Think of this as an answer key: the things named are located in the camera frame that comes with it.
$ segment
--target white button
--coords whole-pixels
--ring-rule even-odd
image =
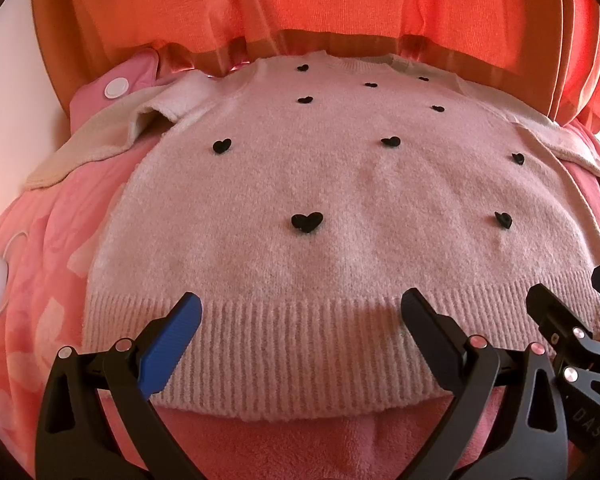
[[[129,81],[125,77],[117,77],[109,81],[109,84],[104,89],[104,95],[109,99],[116,99],[124,95],[127,90],[129,90]]]

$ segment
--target blue gripper pad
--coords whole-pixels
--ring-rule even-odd
[[[162,332],[142,356],[138,387],[145,399],[161,392],[202,322],[202,302],[187,292],[173,307]]]

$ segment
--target curtain fold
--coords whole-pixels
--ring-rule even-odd
[[[595,0],[32,0],[43,59],[68,108],[142,46],[223,76],[240,63],[326,50],[395,53],[600,131]]]

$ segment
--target bolt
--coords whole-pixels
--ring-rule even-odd
[[[116,342],[116,350],[118,352],[126,352],[132,346],[133,346],[133,343],[131,342],[131,339],[124,338],[124,339],[120,339],[119,341]]]
[[[562,374],[568,383],[574,383],[578,380],[578,372],[575,368],[571,368],[570,366],[567,366]]]
[[[70,346],[63,346],[58,351],[58,357],[61,359],[67,359],[73,352],[74,352],[74,349],[71,348]]]
[[[486,348],[489,343],[481,335],[472,335],[469,338],[469,344],[474,348]]]
[[[531,343],[531,351],[536,355],[543,355],[546,352],[540,343]]]

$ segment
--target sweater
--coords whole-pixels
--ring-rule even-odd
[[[129,127],[157,114],[174,126],[104,229],[83,331],[100,351],[201,298],[154,404],[290,420],[439,396],[399,316],[413,286],[468,334],[524,349],[541,282],[600,336],[600,230],[558,156],[600,167],[516,99],[394,56],[315,52],[189,73]]]

